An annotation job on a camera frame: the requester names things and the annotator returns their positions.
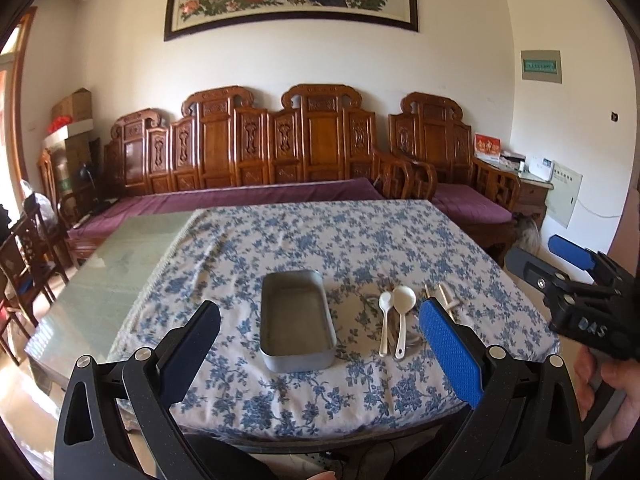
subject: metal container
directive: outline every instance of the metal container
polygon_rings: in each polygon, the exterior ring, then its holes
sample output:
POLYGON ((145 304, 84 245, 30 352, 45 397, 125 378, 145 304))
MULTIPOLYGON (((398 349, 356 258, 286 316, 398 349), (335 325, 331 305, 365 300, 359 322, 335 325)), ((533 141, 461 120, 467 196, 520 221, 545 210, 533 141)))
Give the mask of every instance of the metal container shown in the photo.
POLYGON ((269 370, 284 374, 328 368, 336 343, 319 272, 292 270, 264 277, 260 353, 269 370))

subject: purple seat cushion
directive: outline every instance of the purple seat cushion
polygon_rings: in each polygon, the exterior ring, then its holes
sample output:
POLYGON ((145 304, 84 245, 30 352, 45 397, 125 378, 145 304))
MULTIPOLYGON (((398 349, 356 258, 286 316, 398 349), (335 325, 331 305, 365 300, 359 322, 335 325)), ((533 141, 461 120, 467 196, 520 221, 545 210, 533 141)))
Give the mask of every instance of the purple seat cushion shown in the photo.
POLYGON ((511 213, 463 184, 438 184, 431 200, 456 224, 505 224, 511 213))
POLYGON ((177 213, 234 205, 337 202, 339 200, 383 200, 383 197, 366 178, 338 182, 226 187, 129 196, 116 202, 107 211, 91 218, 78 229, 69 229, 69 238, 106 238, 132 216, 177 213))

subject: gray furry object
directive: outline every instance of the gray furry object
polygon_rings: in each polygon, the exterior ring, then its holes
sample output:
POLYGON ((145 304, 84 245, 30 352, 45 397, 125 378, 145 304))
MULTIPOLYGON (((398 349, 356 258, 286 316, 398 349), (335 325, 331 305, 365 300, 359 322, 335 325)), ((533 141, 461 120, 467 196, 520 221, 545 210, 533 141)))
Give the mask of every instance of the gray furry object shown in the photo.
POLYGON ((530 216, 522 216, 516 224, 516 242, 514 247, 519 247, 533 255, 538 254, 540 248, 540 231, 530 216))

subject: blue and white tablecloth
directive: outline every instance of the blue and white tablecloth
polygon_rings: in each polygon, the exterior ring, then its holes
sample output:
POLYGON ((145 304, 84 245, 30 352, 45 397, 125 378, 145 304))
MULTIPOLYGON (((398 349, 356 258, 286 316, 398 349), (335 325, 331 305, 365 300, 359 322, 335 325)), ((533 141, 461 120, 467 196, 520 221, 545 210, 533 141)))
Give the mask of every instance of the blue and white tablecloth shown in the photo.
POLYGON ((543 360, 558 338, 515 284, 425 201, 297 203, 198 210, 154 271, 118 332, 110 359, 155 346, 205 299, 222 328, 184 402, 183 429, 234 442, 383 434, 460 405, 427 343, 380 358, 382 315, 367 296, 446 282, 457 319, 486 344, 543 360), (259 352, 260 288, 269 272, 317 269, 338 338, 327 370, 274 374, 259 352))

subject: blue gripper pad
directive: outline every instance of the blue gripper pad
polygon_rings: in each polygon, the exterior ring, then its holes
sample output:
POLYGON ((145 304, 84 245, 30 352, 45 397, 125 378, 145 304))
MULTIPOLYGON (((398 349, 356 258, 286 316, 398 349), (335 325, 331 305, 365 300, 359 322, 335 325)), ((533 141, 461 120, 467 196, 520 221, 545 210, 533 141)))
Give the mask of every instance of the blue gripper pad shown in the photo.
POLYGON ((560 256, 563 260, 569 262, 581 270, 593 270, 595 263, 589 251, 582 247, 565 240, 559 235, 553 235, 548 242, 549 251, 556 256, 560 256))
POLYGON ((420 329, 456 395, 475 409, 482 399, 482 372, 453 321, 435 300, 421 304, 419 319, 420 329))

